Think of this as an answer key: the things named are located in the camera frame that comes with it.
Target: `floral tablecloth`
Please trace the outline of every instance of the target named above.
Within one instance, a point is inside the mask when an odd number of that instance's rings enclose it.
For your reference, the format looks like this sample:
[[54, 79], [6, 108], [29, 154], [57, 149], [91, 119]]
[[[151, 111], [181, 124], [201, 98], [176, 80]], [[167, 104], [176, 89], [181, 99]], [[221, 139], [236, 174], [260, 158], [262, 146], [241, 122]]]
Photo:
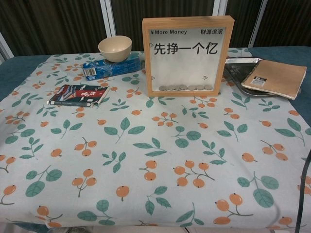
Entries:
[[[51, 56], [0, 102], [0, 221], [294, 227], [311, 128], [286, 99], [226, 79], [217, 97], [149, 98], [144, 70], [86, 81], [81, 64], [102, 58]], [[98, 107], [47, 105], [67, 83], [111, 91]], [[310, 232], [310, 173], [304, 206]]]

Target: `blue box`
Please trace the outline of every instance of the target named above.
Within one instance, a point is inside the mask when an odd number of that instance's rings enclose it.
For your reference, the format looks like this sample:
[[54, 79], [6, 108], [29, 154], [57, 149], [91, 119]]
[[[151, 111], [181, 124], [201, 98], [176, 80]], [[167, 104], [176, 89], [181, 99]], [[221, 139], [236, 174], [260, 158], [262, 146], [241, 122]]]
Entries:
[[82, 69], [86, 79], [91, 81], [138, 71], [140, 70], [140, 60], [138, 55], [130, 54], [123, 62], [113, 63], [107, 60], [87, 62], [82, 65]]

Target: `curtain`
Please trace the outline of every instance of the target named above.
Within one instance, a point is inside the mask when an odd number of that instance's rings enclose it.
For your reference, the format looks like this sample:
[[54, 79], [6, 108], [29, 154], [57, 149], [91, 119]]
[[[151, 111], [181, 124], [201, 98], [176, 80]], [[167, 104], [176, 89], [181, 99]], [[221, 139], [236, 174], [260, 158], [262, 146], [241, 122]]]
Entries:
[[14, 56], [98, 52], [99, 0], [0, 0], [0, 31]]
[[228, 0], [226, 15], [234, 18], [230, 47], [247, 47], [252, 36], [261, 0]]
[[111, 0], [116, 34], [143, 50], [141, 22], [151, 17], [211, 16], [214, 0]]
[[311, 46], [311, 1], [269, 0], [254, 47]]

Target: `beige bowl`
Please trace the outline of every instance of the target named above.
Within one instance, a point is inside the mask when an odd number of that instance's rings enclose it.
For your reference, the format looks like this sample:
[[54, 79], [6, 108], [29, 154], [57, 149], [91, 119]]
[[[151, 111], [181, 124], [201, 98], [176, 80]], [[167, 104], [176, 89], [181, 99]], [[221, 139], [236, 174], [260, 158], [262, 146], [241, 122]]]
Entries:
[[98, 44], [101, 54], [110, 62], [122, 62], [131, 53], [132, 40], [123, 35], [106, 38]]

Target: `brown notebook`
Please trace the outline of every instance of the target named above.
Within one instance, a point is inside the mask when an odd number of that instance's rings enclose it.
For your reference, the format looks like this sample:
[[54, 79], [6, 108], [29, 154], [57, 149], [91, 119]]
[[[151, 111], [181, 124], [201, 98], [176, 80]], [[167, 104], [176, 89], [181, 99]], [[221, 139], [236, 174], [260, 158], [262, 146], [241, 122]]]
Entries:
[[243, 80], [242, 86], [294, 100], [306, 71], [307, 67], [261, 60]]

